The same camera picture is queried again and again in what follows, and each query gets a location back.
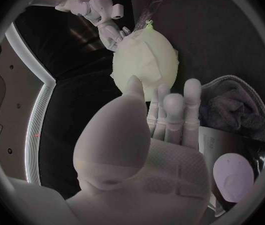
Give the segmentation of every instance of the gray cloth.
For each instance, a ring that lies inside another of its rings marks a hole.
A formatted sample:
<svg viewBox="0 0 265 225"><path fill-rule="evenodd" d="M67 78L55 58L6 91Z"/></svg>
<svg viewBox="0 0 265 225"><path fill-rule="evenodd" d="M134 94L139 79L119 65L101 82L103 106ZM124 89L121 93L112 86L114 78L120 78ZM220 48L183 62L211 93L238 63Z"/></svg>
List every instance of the gray cloth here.
<svg viewBox="0 0 265 225"><path fill-rule="evenodd" d="M265 142L265 105L245 81L226 75L202 86L200 125Z"/></svg>

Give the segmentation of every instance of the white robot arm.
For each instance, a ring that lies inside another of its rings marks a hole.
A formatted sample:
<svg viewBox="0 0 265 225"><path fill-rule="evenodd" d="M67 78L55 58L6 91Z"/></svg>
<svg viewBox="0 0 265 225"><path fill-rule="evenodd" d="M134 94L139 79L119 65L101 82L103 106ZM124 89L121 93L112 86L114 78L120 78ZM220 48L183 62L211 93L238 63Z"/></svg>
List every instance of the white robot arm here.
<svg viewBox="0 0 265 225"><path fill-rule="evenodd" d="M127 27L120 30L113 21L124 16L124 7L121 4L113 5L112 0L33 0L29 5L55 7L62 12L84 16L98 27L100 40L113 52L123 38L131 33Z"/></svg>

